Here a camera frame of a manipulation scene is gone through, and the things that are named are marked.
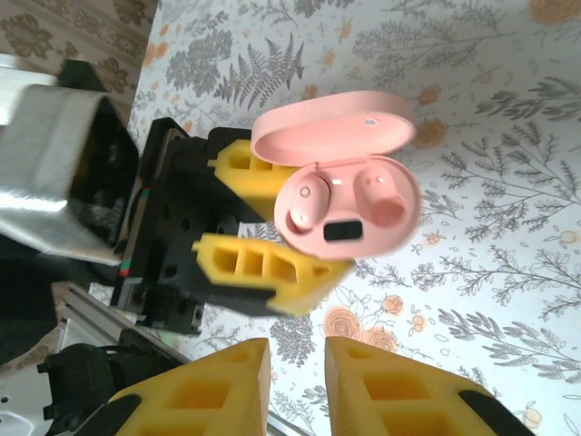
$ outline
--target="pink earbud case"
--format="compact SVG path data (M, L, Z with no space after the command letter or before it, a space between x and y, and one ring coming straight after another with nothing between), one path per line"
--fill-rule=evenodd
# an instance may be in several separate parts
M400 247L418 225L418 183L382 156L415 133L411 106L381 91L335 94L260 116L251 149L272 164L300 167L282 186L274 222L294 249L324 260Z

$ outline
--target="silver metal cover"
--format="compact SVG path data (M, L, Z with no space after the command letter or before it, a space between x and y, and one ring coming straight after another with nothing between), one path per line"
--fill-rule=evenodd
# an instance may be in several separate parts
M0 54L0 133L12 120L20 93L30 84L55 85L56 76L21 57Z
M75 218L69 191L106 94L31 85L0 135L0 233L39 252L116 265Z

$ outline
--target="gray fern leaf print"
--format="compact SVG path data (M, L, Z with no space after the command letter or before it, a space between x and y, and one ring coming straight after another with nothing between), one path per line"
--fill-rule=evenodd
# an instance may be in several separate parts
M485 283L497 284L492 291L493 298L502 306L507 306L517 292L539 292L555 290L561 292L552 300L544 300L545 307L538 318L546 321L551 316L562 316L565 312L581 308L581 264L562 253L537 250L534 261L521 265L514 251L492 245L494 267L473 266L472 260L463 257L440 256L436 269L434 263L421 263L411 273L414 285L421 291L429 291L443 286L448 281L461 283L457 290L461 296L474 296Z
M158 8L164 23L175 23L190 11L206 15L210 11L212 0L157 0Z
M206 14L200 18L192 20L183 28L183 31L191 35L199 35L204 33L207 29L213 30L218 27L218 25L224 24L228 18L228 14L226 14L224 11L220 11L215 15Z
M252 226L248 226L246 227L246 234L243 237L247 239L263 239L286 246L273 222L255 223Z
M327 400L327 389L318 384L313 389L305 389L302 398L309 400L313 406L319 406L325 417L329 417L329 403Z
M521 96L511 91L498 91L490 100L478 104L477 114L502 114L511 120L530 118L541 113L549 121L576 119L581 123L581 84L558 77L529 90L534 96Z
M443 215L448 218L462 221L462 219L456 215L456 212L464 209L464 205L452 200L448 195L440 195L439 193L427 189L422 194L421 198L426 202L421 208L422 214L419 219L419 225L423 226L434 223L433 217L436 215Z
M310 18L327 3L329 6L346 8L355 3L355 0L294 0L294 13Z
M155 102L155 97L156 95L152 91L137 91L133 99L133 109L142 111Z
M263 107L269 97L282 86L291 89L295 75L302 78L304 67L301 56L304 43L295 52L294 39L290 34L284 53L270 39L267 38L266 43L269 47L268 55L248 44L248 60L241 54L238 55L238 64L230 64L229 74L222 78L214 92L215 97L232 101L238 106L248 102L249 109L258 100L259 106Z
M287 0L267 0L263 2L250 2L240 5L238 12L240 15L250 12L252 17L259 16L262 21L270 19L271 25L290 22L299 30L299 25L292 17Z
M488 386L487 379L484 377L484 372L482 372L482 370L480 368L478 368L477 366L474 368L471 368L470 371L467 370L466 368L464 368L463 366L460 366L458 368L457 374L461 375L462 377L465 377L473 382L478 383L480 386L488 389L489 391L492 391L492 394L496 398L502 397L502 393L500 393L497 388L495 388L495 387L490 388Z
M426 18L429 11L426 9L427 6L450 9L456 4L450 0L399 0L396 5L381 10L383 12L401 12L405 17Z
M274 391L273 402L276 412L281 412L290 422L298 423L303 428L305 434L315 436L315 430L312 428L315 417L307 402L303 400L295 401L288 393L282 391Z
M536 232L558 213L581 210L581 181L565 159L556 162L558 147L556 136L543 135L528 122L503 133L499 144L491 145L486 137L462 142L472 161L459 152L442 154L451 169L442 174L449 189L480 181L484 191L475 207L480 224L465 231L470 241L500 239L523 226Z
M168 84L178 90L191 86L200 97L214 90L220 78L218 62L231 56L232 33L213 30L190 43L188 51L177 52L165 73Z
M276 339L277 354L283 362L301 367L315 352L311 339L312 321L310 315L302 318L279 318L271 326L271 337Z
M355 276L368 281L369 286L389 289L391 285L410 288L394 265L384 264L381 268L376 260L358 261L355 267Z
M480 312L466 316L453 310L439 312L438 320L448 326L454 338L491 341L491 345L482 348L492 353L489 357L497 361L496 366L530 366L543 379L581 383L581 360L571 356L566 351L566 342L549 329L535 329L516 321L501 329L493 318Z
M428 7L432 5L425 3L422 11L426 14L417 14L418 20L390 19L357 34L353 54L363 61L374 61L379 72L373 77L377 87L398 83L415 67L429 71L470 64L483 41L512 35L497 30L504 16L493 11L477 8L463 10L449 20L435 19L430 18ZM470 27L475 36L458 36L461 27Z
M238 342L241 342L242 339L239 337L240 333L240 327L226 330L226 327L223 324L220 324L210 331L209 337L207 339L196 342L196 346L198 346L198 344L206 345L212 348L215 352L218 352L224 348L232 347Z

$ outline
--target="yellow foam gripper pad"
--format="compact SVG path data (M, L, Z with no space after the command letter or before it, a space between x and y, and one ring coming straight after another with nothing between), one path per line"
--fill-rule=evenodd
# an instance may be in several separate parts
M273 165L251 152L251 142L237 140L208 161L214 174L242 198L265 221L274 219L274 202L287 179L297 171L289 166Z
M325 375L333 436L532 436L478 384L361 342L327 338ZM487 401L502 432L462 400L466 391Z
M193 245L196 262L210 282L273 289L267 307L303 316L350 272L354 261L324 262L272 241L204 233Z
M118 392L142 402L116 436L262 436L270 383L268 340L241 342Z

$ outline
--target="brown patterned fabric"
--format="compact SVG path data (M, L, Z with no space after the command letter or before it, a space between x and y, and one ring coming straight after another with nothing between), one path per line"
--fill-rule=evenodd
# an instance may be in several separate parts
M156 7L156 0L5 0L0 53L54 74L64 59L91 62L127 122Z

